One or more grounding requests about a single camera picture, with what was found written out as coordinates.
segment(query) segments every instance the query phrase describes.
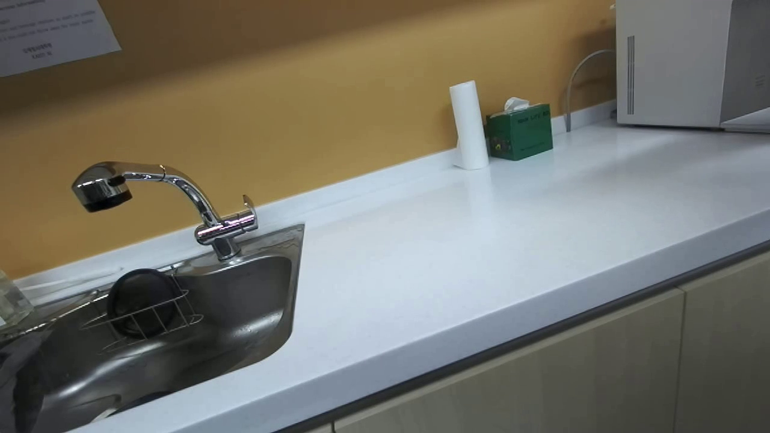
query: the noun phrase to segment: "sink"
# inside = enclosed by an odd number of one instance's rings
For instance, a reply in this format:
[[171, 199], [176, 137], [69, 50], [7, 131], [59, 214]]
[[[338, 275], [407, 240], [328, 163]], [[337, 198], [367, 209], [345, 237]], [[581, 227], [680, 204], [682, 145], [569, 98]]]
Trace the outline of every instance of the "sink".
[[176, 323], [156, 338], [116, 333], [108, 286], [87, 303], [79, 297], [39, 309], [47, 326], [5, 342], [8, 351], [39, 339], [16, 371], [16, 429], [69, 431], [267, 359], [291, 335], [301, 240], [303, 227], [291, 227], [243, 240], [238, 264], [202, 256], [168, 267], [183, 297], [171, 303]]

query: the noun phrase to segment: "green tissue box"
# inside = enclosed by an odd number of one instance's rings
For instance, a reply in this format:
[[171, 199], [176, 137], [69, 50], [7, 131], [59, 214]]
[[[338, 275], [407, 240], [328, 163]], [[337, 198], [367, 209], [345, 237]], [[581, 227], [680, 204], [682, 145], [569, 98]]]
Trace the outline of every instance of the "green tissue box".
[[552, 150], [550, 108], [531, 107], [525, 112], [510, 112], [486, 115], [484, 125], [487, 155], [498, 158], [527, 158]]

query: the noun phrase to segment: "chrome faucet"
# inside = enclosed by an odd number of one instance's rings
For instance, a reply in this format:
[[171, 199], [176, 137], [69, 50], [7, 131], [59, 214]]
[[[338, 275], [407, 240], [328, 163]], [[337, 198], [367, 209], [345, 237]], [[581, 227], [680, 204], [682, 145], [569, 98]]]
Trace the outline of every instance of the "chrome faucet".
[[241, 249], [232, 238], [257, 228], [257, 214], [244, 196], [243, 203], [248, 209], [221, 220], [200, 186], [194, 186], [185, 174], [162, 163], [100, 162], [83, 169], [73, 178], [71, 191], [89, 213], [100, 213], [132, 198], [125, 186], [128, 180], [171, 182], [185, 192], [202, 220], [202, 227], [194, 228], [194, 240], [200, 246], [211, 246], [219, 262], [236, 262], [241, 257]]

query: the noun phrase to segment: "white countertop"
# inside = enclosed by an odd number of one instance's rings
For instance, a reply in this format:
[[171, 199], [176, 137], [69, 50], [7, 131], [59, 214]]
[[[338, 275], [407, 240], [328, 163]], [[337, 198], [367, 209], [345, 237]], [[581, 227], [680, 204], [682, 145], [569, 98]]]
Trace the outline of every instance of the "white countertop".
[[770, 240], [768, 136], [596, 125], [444, 162], [303, 214], [274, 357], [82, 431], [277, 431]]

